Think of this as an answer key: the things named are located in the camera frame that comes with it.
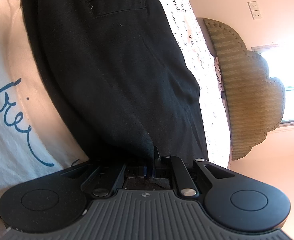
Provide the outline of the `black pants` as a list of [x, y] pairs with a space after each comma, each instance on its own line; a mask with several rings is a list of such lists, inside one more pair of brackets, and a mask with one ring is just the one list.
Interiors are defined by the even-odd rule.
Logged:
[[208, 158], [200, 87], [159, 0], [21, 0], [41, 79], [94, 164]]

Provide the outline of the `small black charger on bed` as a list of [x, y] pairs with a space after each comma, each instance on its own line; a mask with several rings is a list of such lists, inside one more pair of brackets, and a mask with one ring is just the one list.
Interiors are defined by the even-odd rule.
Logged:
[[225, 100], [225, 91], [221, 91], [221, 99]]

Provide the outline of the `olive striped upholstered headboard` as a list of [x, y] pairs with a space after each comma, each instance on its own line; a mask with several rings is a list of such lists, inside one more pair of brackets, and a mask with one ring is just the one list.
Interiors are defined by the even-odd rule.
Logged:
[[285, 110], [285, 87], [269, 76], [267, 61], [247, 49], [229, 25], [205, 18], [220, 64], [231, 131], [231, 156], [238, 160], [279, 127]]

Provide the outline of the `white bedsheet with script text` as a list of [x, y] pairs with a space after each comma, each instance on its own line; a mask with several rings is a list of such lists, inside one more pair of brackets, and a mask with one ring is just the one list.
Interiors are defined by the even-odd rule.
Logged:
[[[214, 58], [188, 0], [159, 0], [200, 87], [208, 160], [226, 167], [230, 136]], [[55, 108], [28, 38], [21, 0], [0, 0], [0, 198], [10, 187], [89, 157]], [[6, 227], [0, 218], [0, 236]]]

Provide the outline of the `bright window with frame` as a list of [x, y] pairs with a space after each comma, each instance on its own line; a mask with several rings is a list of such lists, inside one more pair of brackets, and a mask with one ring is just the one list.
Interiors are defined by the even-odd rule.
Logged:
[[279, 79], [285, 87], [285, 110], [282, 125], [294, 124], [294, 48], [279, 44], [253, 47], [268, 64], [269, 76]]

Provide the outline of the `white wall socket plate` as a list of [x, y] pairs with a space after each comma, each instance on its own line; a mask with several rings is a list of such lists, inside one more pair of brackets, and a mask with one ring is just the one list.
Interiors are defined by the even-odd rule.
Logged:
[[258, 20], [262, 18], [260, 8], [256, 1], [251, 1], [247, 3], [251, 12], [251, 16], [254, 20]]

